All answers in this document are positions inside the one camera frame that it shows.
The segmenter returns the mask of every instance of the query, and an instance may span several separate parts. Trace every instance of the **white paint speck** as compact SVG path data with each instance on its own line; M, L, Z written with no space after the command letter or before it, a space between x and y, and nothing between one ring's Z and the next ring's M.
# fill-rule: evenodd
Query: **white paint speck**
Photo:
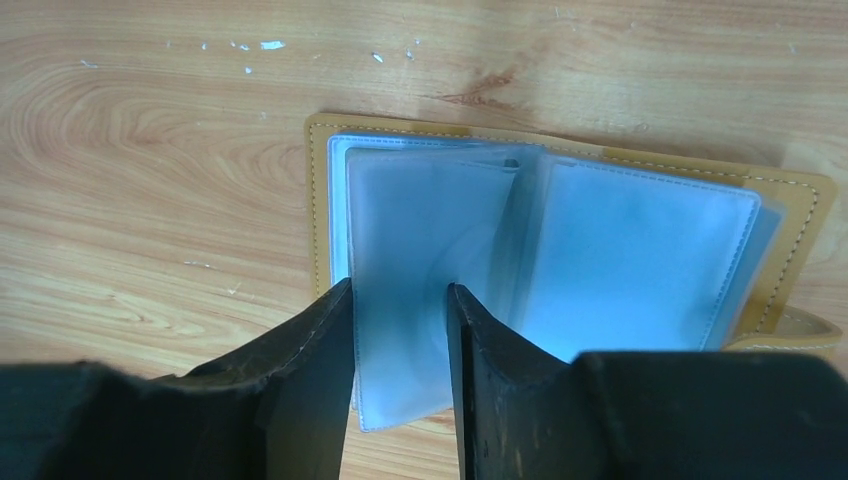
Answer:
M259 42L259 48L262 50L276 50L286 46L286 42L282 40L272 40L269 42Z
M239 282L238 285L236 285L233 288L228 288L227 293L229 293L230 295L235 295L236 292L238 292L238 287L240 287L240 286L241 286L241 282Z
M571 31L576 32L577 27L574 25L573 20L576 20L577 17L574 16L574 12L572 12L571 9L568 9L565 11L565 16L568 18L568 26L571 27Z
M208 263L198 262L196 260L186 260L183 262L183 265L190 265L192 267L203 267L203 268L211 268L212 270L217 270L217 268L209 265Z

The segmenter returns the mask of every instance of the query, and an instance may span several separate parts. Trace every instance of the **black object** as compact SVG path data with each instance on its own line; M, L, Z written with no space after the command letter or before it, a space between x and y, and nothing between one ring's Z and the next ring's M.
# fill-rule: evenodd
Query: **black object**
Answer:
M184 377L0 367L0 478L338 478L353 383L349 280Z
M797 354L584 353L448 288L462 478L848 478L848 384Z

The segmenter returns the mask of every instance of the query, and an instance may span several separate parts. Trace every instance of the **leather strap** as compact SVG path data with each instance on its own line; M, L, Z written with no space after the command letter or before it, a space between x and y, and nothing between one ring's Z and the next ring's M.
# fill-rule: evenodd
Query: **leather strap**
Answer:
M477 138L544 145L576 158L699 178L756 190L787 208L783 229L740 315L728 350L801 352L829 356L842 331L833 323L785 305L824 219L836 198L835 183L824 176L773 167L662 155L604 147L514 130L449 125L359 115L319 113L307 119L307 204L316 298L330 285L328 242L327 140L339 132L365 132Z
M842 330L833 323L786 306L774 333L743 334L731 340L724 349L807 353L829 358L841 338Z

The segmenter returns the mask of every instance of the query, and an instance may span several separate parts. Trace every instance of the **tan leather wallet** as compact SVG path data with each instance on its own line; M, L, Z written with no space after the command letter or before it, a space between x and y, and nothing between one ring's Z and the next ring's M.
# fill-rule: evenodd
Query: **tan leather wallet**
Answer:
M749 188L787 208L783 228L741 314L727 350L788 351L829 356L842 336L833 323L786 305L836 196L824 176L772 167L603 147L513 130L355 115L319 113L306 121L310 255L316 298L329 289L327 142L340 132L475 138L542 145L575 158Z

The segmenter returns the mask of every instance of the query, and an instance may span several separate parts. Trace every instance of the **wooden table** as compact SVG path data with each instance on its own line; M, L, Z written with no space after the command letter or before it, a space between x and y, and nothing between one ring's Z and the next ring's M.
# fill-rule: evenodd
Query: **wooden table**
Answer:
M183 373L306 306L302 129L318 111L777 165L847 190L844 1L416 3L4 2L0 360ZM791 303L848 327L845 195ZM351 420L342 476L455 478L452 423L364 435Z

